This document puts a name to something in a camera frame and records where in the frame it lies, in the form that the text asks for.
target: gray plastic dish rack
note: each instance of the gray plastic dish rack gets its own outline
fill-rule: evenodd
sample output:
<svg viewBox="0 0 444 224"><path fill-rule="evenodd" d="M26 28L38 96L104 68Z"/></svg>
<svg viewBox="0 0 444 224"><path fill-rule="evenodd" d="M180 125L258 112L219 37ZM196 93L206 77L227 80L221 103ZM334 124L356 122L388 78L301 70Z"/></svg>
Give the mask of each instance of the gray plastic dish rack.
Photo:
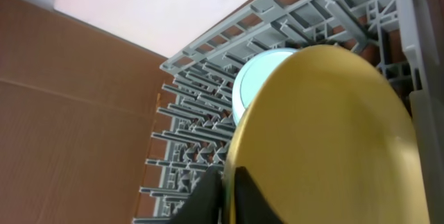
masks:
<svg viewBox="0 0 444 224"><path fill-rule="evenodd" d="M155 217L165 223L186 201L209 166L223 170L235 130L231 86L254 55L279 47L338 44L361 53L376 46L375 66L411 109L431 223L444 223L444 25L440 0L254 0L164 62L175 77L176 103L158 112L173 117L170 130L153 133L168 142ZM399 30L407 58L394 62L390 34Z"/></svg>

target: yellow plate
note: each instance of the yellow plate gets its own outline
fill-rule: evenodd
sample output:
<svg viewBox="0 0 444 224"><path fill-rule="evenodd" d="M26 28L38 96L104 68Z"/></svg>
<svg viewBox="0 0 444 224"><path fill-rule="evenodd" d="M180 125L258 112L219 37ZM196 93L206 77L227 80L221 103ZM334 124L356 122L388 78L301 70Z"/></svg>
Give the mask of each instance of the yellow plate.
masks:
<svg viewBox="0 0 444 224"><path fill-rule="evenodd" d="M295 53L250 105L225 166L231 223L238 166L285 223L429 223L407 111L374 67L340 47Z"/></svg>

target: cardboard wall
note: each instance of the cardboard wall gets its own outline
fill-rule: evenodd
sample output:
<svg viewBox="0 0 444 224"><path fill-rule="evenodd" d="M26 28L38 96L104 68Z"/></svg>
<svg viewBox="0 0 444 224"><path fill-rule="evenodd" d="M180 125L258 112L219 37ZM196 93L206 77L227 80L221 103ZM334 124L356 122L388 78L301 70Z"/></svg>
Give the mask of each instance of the cardboard wall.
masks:
<svg viewBox="0 0 444 224"><path fill-rule="evenodd" d="M150 216L170 126L163 58L20 0L0 0L0 223Z"/></svg>

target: white ceiling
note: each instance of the white ceiling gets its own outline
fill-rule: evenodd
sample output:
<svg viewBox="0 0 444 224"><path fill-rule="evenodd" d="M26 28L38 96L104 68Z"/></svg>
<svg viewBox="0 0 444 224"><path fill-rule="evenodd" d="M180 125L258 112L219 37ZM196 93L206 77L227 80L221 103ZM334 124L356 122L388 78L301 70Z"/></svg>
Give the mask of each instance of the white ceiling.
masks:
<svg viewBox="0 0 444 224"><path fill-rule="evenodd" d="M55 9L172 57L247 0L55 0Z"/></svg>

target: dish rack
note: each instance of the dish rack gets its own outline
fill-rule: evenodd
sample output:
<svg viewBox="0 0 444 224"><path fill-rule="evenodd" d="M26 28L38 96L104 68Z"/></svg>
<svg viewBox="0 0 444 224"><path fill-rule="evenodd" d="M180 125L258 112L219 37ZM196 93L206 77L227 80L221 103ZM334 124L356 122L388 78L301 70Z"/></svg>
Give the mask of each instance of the dish rack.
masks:
<svg viewBox="0 0 444 224"><path fill-rule="evenodd" d="M411 110L417 132L431 223L444 223L444 40L439 0L253 0L218 23L160 69L174 76L162 89L176 103L157 112L172 117L170 130L152 137L168 142L155 217L165 223L209 166L223 170L235 131L232 84L256 54L280 47L341 45L375 65Z"/></svg>

